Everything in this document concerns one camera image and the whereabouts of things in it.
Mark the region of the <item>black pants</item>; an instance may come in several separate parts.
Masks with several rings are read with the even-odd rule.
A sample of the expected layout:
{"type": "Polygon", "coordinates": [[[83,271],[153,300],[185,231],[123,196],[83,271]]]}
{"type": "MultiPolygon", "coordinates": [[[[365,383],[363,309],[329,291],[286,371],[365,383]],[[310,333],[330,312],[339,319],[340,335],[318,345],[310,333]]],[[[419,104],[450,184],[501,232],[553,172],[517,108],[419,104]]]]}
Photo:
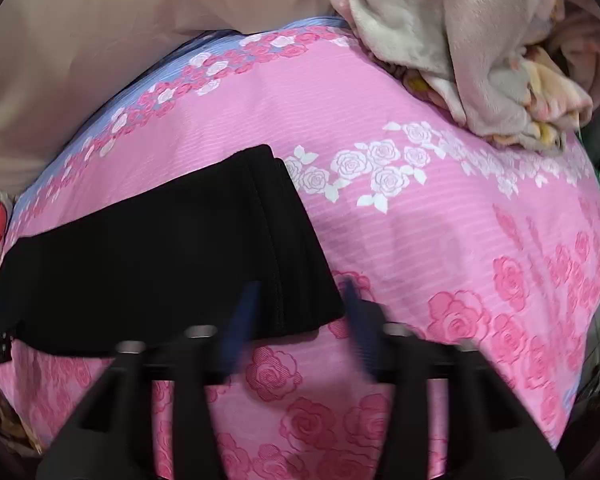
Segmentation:
{"type": "Polygon", "coordinates": [[[343,305],[285,164],[265,145],[49,231],[0,267],[0,333],[52,356],[221,327],[248,284],[253,339],[313,332],[343,305]]]}

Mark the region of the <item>beige curtain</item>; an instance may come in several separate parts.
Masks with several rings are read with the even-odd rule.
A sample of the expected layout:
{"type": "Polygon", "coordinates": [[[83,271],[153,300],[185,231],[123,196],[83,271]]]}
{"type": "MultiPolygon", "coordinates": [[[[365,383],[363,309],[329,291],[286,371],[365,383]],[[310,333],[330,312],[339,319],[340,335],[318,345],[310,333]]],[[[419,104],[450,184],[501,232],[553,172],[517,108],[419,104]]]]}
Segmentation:
{"type": "Polygon", "coordinates": [[[87,118],[205,30],[251,34],[329,0],[0,0],[0,190],[25,190],[87,118]]]}

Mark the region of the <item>pink rose bed sheet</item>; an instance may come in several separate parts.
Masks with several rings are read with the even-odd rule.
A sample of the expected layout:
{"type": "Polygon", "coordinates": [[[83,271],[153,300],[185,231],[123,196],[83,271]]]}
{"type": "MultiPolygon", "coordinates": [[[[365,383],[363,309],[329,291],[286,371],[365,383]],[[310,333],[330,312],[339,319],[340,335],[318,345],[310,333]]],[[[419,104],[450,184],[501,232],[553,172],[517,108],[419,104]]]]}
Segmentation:
{"type": "MultiPolygon", "coordinates": [[[[588,156],[575,138],[545,156],[451,125],[338,18],[184,44],[104,104],[20,196],[6,252],[260,145],[287,168],[343,314],[301,335],[250,335],[234,372],[207,387],[224,479],[378,479],[394,388],[364,370],[347,282],[422,339],[475,344],[555,452],[600,303],[588,156]]],[[[118,347],[69,358],[12,338],[0,389],[43,458],[118,347]]],[[[428,478],[444,478],[445,380],[430,380],[428,400],[428,478]]],[[[155,479],[176,479],[172,405],[172,382],[154,382],[155,479]]]]}

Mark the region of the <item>floral plush blanket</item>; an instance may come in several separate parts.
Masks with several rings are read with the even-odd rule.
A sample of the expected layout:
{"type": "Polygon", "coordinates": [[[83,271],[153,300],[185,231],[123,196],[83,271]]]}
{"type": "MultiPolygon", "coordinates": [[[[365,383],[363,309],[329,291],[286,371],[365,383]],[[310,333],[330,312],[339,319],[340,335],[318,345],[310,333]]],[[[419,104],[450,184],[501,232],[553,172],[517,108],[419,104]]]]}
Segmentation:
{"type": "Polygon", "coordinates": [[[542,48],[562,0],[330,0],[409,92],[493,145],[559,153],[591,97],[542,48]]]}

